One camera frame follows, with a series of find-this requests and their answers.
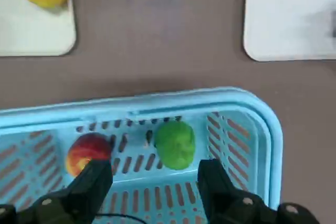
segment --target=basket slot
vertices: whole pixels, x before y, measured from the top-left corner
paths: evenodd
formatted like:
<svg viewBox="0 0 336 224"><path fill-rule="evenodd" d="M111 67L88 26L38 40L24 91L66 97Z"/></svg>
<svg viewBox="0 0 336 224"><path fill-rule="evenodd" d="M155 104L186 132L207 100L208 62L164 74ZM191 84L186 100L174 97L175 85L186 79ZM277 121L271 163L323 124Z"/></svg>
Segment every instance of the basket slot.
<svg viewBox="0 0 336 224"><path fill-rule="evenodd" d="M245 153L249 154L250 153L250 148L242 142L238 137L236 137L232 132L227 131L227 136L229 142L231 142L232 146L235 147L235 149L239 149L244 151Z"/></svg>
<svg viewBox="0 0 336 224"><path fill-rule="evenodd" d="M210 132L210 134L211 134L215 139L217 139L218 141L220 141L220 139L221 139L220 134L218 134L217 131L216 131L213 127L211 127L210 125L208 125L208 131Z"/></svg>
<svg viewBox="0 0 336 224"><path fill-rule="evenodd" d="M231 170L231 168L228 169L229 174L231 175L231 180L233 180L233 182L236 182L235 184L237 184L242 190L248 191L247 186L240 180L240 178Z"/></svg>
<svg viewBox="0 0 336 224"><path fill-rule="evenodd" d="M239 172L241 177L243 177L245 181L248 182L247 173L230 156L228 157L228 160L229 160L230 166L234 167L234 169Z"/></svg>
<svg viewBox="0 0 336 224"><path fill-rule="evenodd" d="M118 147L118 151L120 153L122 153L126 148L126 145L127 145L127 142L128 142L127 138L128 138L127 134L125 134L125 133L122 134L121 142L120 142L119 147Z"/></svg>
<svg viewBox="0 0 336 224"><path fill-rule="evenodd" d="M51 169L54 165L56 165L57 163L57 157L53 156L53 158L48 161L39 171L39 176L41 177L42 175L44 175L49 169Z"/></svg>
<svg viewBox="0 0 336 224"><path fill-rule="evenodd" d="M28 208L30 206L30 204L33 203L33 198L28 197L23 203L22 205L19 207L19 211L22 211L26 208Z"/></svg>
<svg viewBox="0 0 336 224"><path fill-rule="evenodd" d="M204 219L202 216L195 216L195 224L204 224L206 223L206 219Z"/></svg>
<svg viewBox="0 0 336 224"><path fill-rule="evenodd" d="M134 190L133 191L133 205L132 205L133 213L139 212L139 191Z"/></svg>
<svg viewBox="0 0 336 224"><path fill-rule="evenodd" d="M215 159L221 160L220 156L214 151L214 149L211 148L211 146L209 146L208 148L209 148L209 151L210 151L209 156L211 158L215 158Z"/></svg>
<svg viewBox="0 0 336 224"><path fill-rule="evenodd" d="M43 187L47 187L53 179L56 178L56 176L60 173L61 169L59 166L57 166L52 172L49 174L49 176L44 180Z"/></svg>
<svg viewBox="0 0 336 224"><path fill-rule="evenodd" d="M20 182L25 178L25 173L21 171L18 175L16 175L9 183L7 183L3 188L0 189L0 198L3 198L8 193L12 192L12 189L15 186L18 186Z"/></svg>
<svg viewBox="0 0 336 224"><path fill-rule="evenodd" d="M162 169L162 167L163 167L162 161L159 160L159 162L157 163L156 169L160 170L160 169Z"/></svg>
<svg viewBox="0 0 336 224"><path fill-rule="evenodd" d="M151 210L150 208L150 191L148 188L144 190L144 210L145 212L149 212Z"/></svg>
<svg viewBox="0 0 336 224"><path fill-rule="evenodd" d="M152 137L153 137L153 131L152 130L148 130L146 132L146 141L147 141L148 145L151 144Z"/></svg>
<svg viewBox="0 0 336 224"><path fill-rule="evenodd" d="M35 153L40 152L47 144L51 142L52 139L53 137L51 135L46 136L42 141L40 141L34 146L33 151Z"/></svg>
<svg viewBox="0 0 336 224"><path fill-rule="evenodd" d="M121 213L125 215L128 210L128 199L129 199L129 194L127 191L124 191L122 193L122 199L121 199Z"/></svg>
<svg viewBox="0 0 336 224"><path fill-rule="evenodd" d="M114 148L115 148L115 142L117 140L117 136L112 134L111 137L110 137L110 146L111 146L111 150L112 150L112 153L114 151Z"/></svg>
<svg viewBox="0 0 336 224"><path fill-rule="evenodd" d="M114 127L115 127L115 128L119 128L120 125L121 125L121 120L116 120L116 121L114 122Z"/></svg>
<svg viewBox="0 0 336 224"><path fill-rule="evenodd" d="M8 203L10 205L15 205L28 191L28 185L24 185L23 187L21 187L16 194L10 198L10 200L8 201Z"/></svg>
<svg viewBox="0 0 336 224"><path fill-rule="evenodd" d="M152 168L155 158L156 155L154 153L149 156L145 170L150 170Z"/></svg>
<svg viewBox="0 0 336 224"><path fill-rule="evenodd" d="M7 165L5 168L0 170L0 180L7 177L12 171L16 170L20 164L21 160L17 158L14 161L12 161L9 165Z"/></svg>
<svg viewBox="0 0 336 224"><path fill-rule="evenodd" d="M196 197L195 194L193 192L193 188L191 186L190 182L185 183L185 187L188 193L188 198L189 198L189 202L190 204L195 204L196 203Z"/></svg>
<svg viewBox="0 0 336 224"><path fill-rule="evenodd" d="M76 128L76 131L77 131L78 133L82 133L82 132L84 131L84 127L83 127L83 126L78 126L78 127Z"/></svg>
<svg viewBox="0 0 336 224"><path fill-rule="evenodd" d="M122 169L122 173L126 174L131 166L131 162L132 162L132 158L131 157L127 157L126 158L126 162L124 165L124 168Z"/></svg>
<svg viewBox="0 0 336 224"><path fill-rule="evenodd" d="M132 121L132 120L127 120L127 126L128 126L128 127L131 127L132 124L133 124L133 121Z"/></svg>
<svg viewBox="0 0 336 224"><path fill-rule="evenodd" d="M96 123L91 123L91 124L89 125L89 131L95 131L95 130L96 130L96 126L97 126Z"/></svg>
<svg viewBox="0 0 336 224"><path fill-rule="evenodd" d="M116 209L116 205L117 205L117 200L118 200L118 194L117 193L113 193L112 197L111 197L111 207L110 207L110 211L111 213L115 212Z"/></svg>
<svg viewBox="0 0 336 224"><path fill-rule="evenodd" d="M212 125L212 126L214 126L215 128L217 128L217 129L220 129L221 127L220 127L220 124L218 123L218 118L216 118L216 117L214 117L214 116L212 116L212 115L208 115L207 116L207 118L208 118L208 121L209 121L209 123Z"/></svg>
<svg viewBox="0 0 336 224"><path fill-rule="evenodd" d="M120 158L117 157L113 161L113 175L117 174L118 168L119 168L119 164L120 164Z"/></svg>
<svg viewBox="0 0 336 224"><path fill-rule="evenodd" d="M117 201L115 202L115 208L116 208L116 213L120 213L121 211L121 206L122 206L122 191L118 192L118 197L117 197Z"/></svg>
<svg viewBox="0 0 336 224"><path fill-rule="evenodd" d="M160 188L158 186L155 187L155 206L157 210L162 209L162 201L161 201L161 194L160 194Z"/></svg>
<svg viewBox="0 0 336 224"><path fill-rule="evenodd" d="M17 151L17 146L16 145L11 145L9 148L7 148L6 150L2 151L0 153L0 162L2 162L6 158L8 158L12 154L14 154L16 151Z"/></svg>
<svg viewBox="0 0 336 224"><path fill-rule="evenodd" d="M109 125L110 125L110 122L102 122L101 123L101 128L103 130L106 130L109 127Z"/></svg>
<svg viewBox="0 0 336 224"><path fill-rule="evenodd" d="M170 186L166 185L164 187L164 193L165 193L166 205L169 208L172 208L173 207L173 196L172 196L172 190Z"/></svg>
<svg viewBox="0 0 336 224"><path fill-rule="evenodd" d="M211 146L212 147L215 147L215 149L218 151L218 152L221 152L221 149L220 149L220 146L218 143L216 143L215 140L213 140L213 138L211 136L208 137L209 139L209 142L211 143Z"/></svg>
<svg viewBox="0 0 336 224"><path fill-rule="evenodd" d="M35 161L36 165L40 165L49 155L54 153L56 150L55 146L52 145L49 148L47 148Z"/></svg>
<svg viewBox="0 0 336 224"><path fill-rule="evenodd" d="M144 155L139 155L138 158L136 159L136 163L133 169L134 172L137 173L140 170L143 160L144 160Z"/></svg>
<svg viewBox="0 0 336 224"><path fill-rule="evenodd" d="M180 184L175 184L175 190L176 190L177 201L178 201L179 205L184 206L184 198L183 198L181 185Z"/></svg>
<svg viewBox="0 0 336 224"><path fill-rule="evenodd" d="M62 183L61 183L62 180L63 180L63 177L59 176L58 179L54 182L54 184L52 184L48 192L60 190L62 187Z"/></svg>
<svg viewBox="0 0 336 224"><path fill-rule="evenodd" d="M247 168L249 167L249 162L248 160L241 154L239 153L231 144L228 144L229 151L237 158L239 161L245 165Z"/></svg>
<svg viewBox="0 0 336 224"><path fill-rule="evenodd" d="M234 121L232 121L231 119L227 119L227 124L235 129L237 132L239 132L242 136L244 136L246 139L250 138L250 134L249 132L244 129L243 127L241 127L240 125L238 125L237 123L235 123Z"/></svg>
<svg viewBox="0 0 336 224"><path fill-rule="evenodd" d="M172 213L170 213L172 216L175 216L175 212L177 210L180 211L181 209L181 203L179 202L179 192L176 190L176 184L170 186L171 191L172 191L172 199L173 199L173 209Z"/></svg>
<svg viewBox="0 0 336 224"><path fill-rule="evenodd" d="M45 133L45 131L35 131L35 132L31 132L29 135L29 138L37 138L40 135L42 135L43 133Z"/></svg>

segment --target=black cable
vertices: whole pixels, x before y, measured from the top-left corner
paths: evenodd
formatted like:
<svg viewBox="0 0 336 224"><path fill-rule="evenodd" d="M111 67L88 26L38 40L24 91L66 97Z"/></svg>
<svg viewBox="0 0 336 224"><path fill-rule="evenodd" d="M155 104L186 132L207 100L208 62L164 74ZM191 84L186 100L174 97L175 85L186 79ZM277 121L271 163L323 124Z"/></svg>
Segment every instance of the black cable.
<svg viewBox="0 0 336 224"><path fill-rule="evenodd" d="M102 217L121 217L121 218L127 218L127 219L132 219L132 220L136 220L142 224L147 224L144 220L132 216L132 215L123 215L123 214L96 214L96 216L102 216Z"/></svg>

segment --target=green apple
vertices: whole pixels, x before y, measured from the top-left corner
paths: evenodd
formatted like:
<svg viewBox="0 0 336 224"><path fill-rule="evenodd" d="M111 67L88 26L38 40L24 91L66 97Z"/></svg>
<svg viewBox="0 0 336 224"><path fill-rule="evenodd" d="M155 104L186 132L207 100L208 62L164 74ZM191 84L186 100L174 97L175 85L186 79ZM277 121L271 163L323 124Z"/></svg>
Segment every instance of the green apple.
<svg viewBox="0 0 336 224"><path fill-rule="evenodd" d="M154 142L164 166L182 170L193 162L195 135L188 124L177 121L162 124L155 134Z"/></svg>

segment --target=screw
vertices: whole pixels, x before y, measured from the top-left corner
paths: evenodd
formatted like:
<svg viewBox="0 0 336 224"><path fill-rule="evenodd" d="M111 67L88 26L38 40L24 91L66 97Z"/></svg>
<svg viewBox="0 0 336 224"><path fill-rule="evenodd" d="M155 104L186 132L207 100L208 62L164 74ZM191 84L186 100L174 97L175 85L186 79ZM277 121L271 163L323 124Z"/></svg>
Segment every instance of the screw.
<svg viewBox="0 0 336 224"><path fill-rule="evenodd" d="M51 202L52 202L51 199L45 199L44 201L42 201L42 205L46 206L46 205L50 204Z"/></svg>
<svg viewBox="0 0 336 224"><path fill-rule="evenodd" d="M250 198L244 198L243 203L246 205L253 205L253 200L251 200Z"/></svg>
<svg viewBox="0 0 336 224"><path fill-rule="evenodd" d="M291 205L286 206L286 210L296 215L299 213L298 209Z"/></svg>

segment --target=black robotic claw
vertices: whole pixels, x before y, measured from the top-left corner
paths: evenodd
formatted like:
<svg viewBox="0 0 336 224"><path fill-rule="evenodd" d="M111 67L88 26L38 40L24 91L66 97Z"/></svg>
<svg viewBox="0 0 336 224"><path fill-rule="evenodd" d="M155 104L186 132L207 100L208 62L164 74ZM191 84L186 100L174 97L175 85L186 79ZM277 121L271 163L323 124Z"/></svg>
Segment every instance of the black robotic claw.
<svg viewBox="0 0 336 224"><path fill-rule="evenodd" d="M199 193L210 224L318 224L312 213L285 203L274 211L252 193L234 187L217 159L202 160L197 175Z"/></svg>
<svg viewBox="0 0 336 224"><path fill-rule="evenodd" d="M91 160L66 189L42 196L22 212L17 213L11 205L0 205L0 223L92 223L111 185L110 162Z"/></svg>

